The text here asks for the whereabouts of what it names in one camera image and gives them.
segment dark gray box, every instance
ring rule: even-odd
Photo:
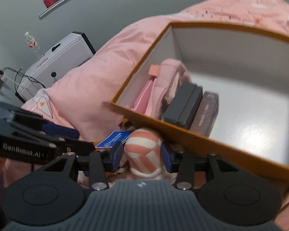
[[[181,87],[178,89],[172,102],[170,103],[163,115],[163,119],[165,122],[177,125],[178,119],[182,111],[184,110],[184,107],[187,104],[190,96],[192,95],[195,87],[195,84],[189,82],[182,83]]]
[[[192,95],[190,96],[187,104],[185,105],[178,121],[177,125],[185,128],[190,129],[190,125],[192,124],[192,121],[195,118],[196,112],[199,108],[201,99],[202,99],[202,87],[195,87]]]

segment pink pillow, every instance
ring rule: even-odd
[[[85,141],[101,141],[120,129],[122,116],[112,112],[110,101],[171,20],[159,16],[126,27],[91,60],[47,89],[53,106]]]

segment pink fabric item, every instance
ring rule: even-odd
[[[74,126],[86,141],[99,141],[119,129],[122,116],[109,101],[171,21],[218,21],[259,27],[289,36],[289,4],[284,0],[207,0],[182,12],[146,18],[124,28],[96,55],[46,90],[53,121]],[[29,103],[23,108],[30,109]],[[30,110],[39,112],[38,107]],[[29,166],[7,162],[5,175],[15,181]],[[289,199],[276,222],[289,230]]]
[[[174,81],[177,81],[177,83],[174,85],[175,89],[172,97],[174,97],[176,88],[180,86],[182,82],[191,82],[191,79],[186,67],[181,61],[166,59],[161,63],[159,75],[154,80],[145,115],[159,119],[163,99],[173,86]]]
[[[133,110],[140,114],[144,114],[145,110],[149,103],[150,94],[153,87],[153,82],[155,80],[154,76],[151,76],[150,79],[147,81],[143,89],[141,90],[139,96],[137,97],[136,101],[134,102]]]

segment stuffed toy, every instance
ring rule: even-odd
[[[163,139],[149,128],[139,128],[127,139],[124,151],[135,180],[169,180],[172,184],[176,174],[170,174],[160,158]]]

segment bed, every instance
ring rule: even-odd
[[[284,0],[207,0],[176,14],[142,19],[125,27],[91,60],[68,72],[51,88],[40,90],[22,108],[42,114],[56,124],[76,128],[82,140],[103,140],[120,129],[123,118],[109,102],[171,21],[219,21],[289,36],[289,4]],[[30,168],[30,164],[8,160],[4,172],[6,186],[28,174]],[[79,181],[86,184],[83,177]],[[276,223],[289,230],[289,193]]]

